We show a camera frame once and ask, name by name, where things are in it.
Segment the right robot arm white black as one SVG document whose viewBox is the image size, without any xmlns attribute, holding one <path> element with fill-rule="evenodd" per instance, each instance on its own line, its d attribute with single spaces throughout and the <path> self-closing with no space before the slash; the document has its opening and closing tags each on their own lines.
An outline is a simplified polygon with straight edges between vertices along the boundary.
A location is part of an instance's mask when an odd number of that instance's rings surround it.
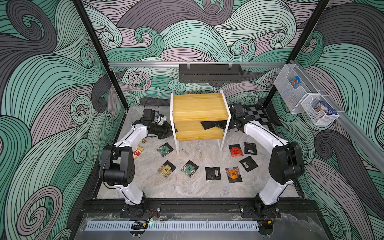
<svg viewBox="0 0 384 240">
<path fill-rule="evenodd" d="M 211 124 L 214 127 L 223 128 L 227 123 L 230 128 L 235 128 L 252 137 L 270 154 L 268 168 L 270 178 L 255 197 L 254 211 L 258 216 L 275 213 L 276 203 L 282 193 L 305 171 L 300 145 L 275 135 L 252 116 L 230 121 L 213 121 Z"/>
</svg>

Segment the black tea bag barcode top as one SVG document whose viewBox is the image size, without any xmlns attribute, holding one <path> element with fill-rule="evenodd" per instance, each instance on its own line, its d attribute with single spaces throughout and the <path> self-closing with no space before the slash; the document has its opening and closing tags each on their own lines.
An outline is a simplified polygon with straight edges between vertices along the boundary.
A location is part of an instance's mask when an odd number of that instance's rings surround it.
<svg viewBox="0 0 384 240">
<path fill-rule="evenodd" d="M 221 180 L 221 170 L 220 167 L 205 167 L 206 171 L 206 180 L 207 181 L 219 181 Z"/>
</svg>

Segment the green jasmine tea bag top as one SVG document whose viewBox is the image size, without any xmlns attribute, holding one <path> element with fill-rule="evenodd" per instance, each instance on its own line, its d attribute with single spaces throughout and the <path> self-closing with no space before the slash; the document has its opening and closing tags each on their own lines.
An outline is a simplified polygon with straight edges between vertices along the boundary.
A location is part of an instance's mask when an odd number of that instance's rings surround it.
<svg viewBox="0 0 384 240">
<path fill-rule="evenodd" d="M 186 176 L 191 178 L 195 172 L 198 170 L 199 166 L 196 165 L 192 161 L 188 161 L 181 169 L 181 172 L 183 172 Z"/>
</svg>

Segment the green jasmine tea bag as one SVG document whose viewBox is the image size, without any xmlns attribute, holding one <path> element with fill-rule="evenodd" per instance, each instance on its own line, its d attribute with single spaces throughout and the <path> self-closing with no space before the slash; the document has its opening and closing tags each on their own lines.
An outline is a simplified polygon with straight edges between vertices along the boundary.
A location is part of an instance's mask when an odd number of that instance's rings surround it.
<svg viewBox="0 0 384 240">
<path fill-rule="evenodd" d="M 183 172 L 186 176 L 191 178 L 195 172 L 198 170 L 199 166 L 196 165 L 192 161 L 188 161 L 181 169 L 181 172 Z"/>
<path fill-rule="evenodd" d="M 160 155 L 164 158 L 169 153 L 173 152 L 174 149 L 169 143 L 165 143 L 157 148 L 157 151 L 160 153 Z"/>
</svg>

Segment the black orange tea bag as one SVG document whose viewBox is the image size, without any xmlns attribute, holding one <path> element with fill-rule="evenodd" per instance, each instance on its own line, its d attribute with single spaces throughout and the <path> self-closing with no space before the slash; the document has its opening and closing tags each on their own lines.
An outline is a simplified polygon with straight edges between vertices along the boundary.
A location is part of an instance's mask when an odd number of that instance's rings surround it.
<svg viewBox="0 0 384 240">
<path fill-rule="evenodd" d="M 230 184 L 243 181 L 239 167 L 226 168 L 226 174 Z"/>
</svg>

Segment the yellow oolong tea bag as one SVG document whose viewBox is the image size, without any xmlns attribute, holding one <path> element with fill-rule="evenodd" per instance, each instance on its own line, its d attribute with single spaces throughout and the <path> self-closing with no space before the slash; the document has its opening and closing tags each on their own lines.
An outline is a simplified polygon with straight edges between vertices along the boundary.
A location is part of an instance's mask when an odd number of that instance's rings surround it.
<svg viewBox="0 0 384 240">
<path fill-rule="evenodd" d="M 158 172 L 163 177 L 168 178 L 175 169 L 176 166 L 167 160 L 158 168 Z"/>
</svg>

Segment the red tea bag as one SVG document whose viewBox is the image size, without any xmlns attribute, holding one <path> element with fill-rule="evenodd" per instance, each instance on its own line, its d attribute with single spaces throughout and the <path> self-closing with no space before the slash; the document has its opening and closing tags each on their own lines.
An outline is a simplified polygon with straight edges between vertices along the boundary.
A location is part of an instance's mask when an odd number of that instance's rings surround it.
<svg viewBox="0 0 384 240">
<path fill-rule="evenodd" d="M 238 144 L 229 145 L 229 149 L 232 157 L 242 157 L 244 155 L 241 146 Z"/>
</svg>

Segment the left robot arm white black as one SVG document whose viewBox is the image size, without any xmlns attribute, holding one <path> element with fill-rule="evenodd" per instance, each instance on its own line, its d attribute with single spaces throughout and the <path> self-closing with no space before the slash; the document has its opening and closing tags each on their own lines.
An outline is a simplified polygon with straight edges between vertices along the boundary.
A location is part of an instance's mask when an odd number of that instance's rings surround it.
<svg viewBox="0 0 384 240">
<path fill-rule="evenodd" d="M 134 150 L 148 135 L 165 139 L 173 135 L 172 126 L 168 122 L 159 125 L 150 121 L 133 122 L 128 133 L 113 145 L 102 151 L 100 176 L 107 189 L 122 193 L 127 205 L 142 205 L 145 194 L 134 181 Z"/>
</svg>

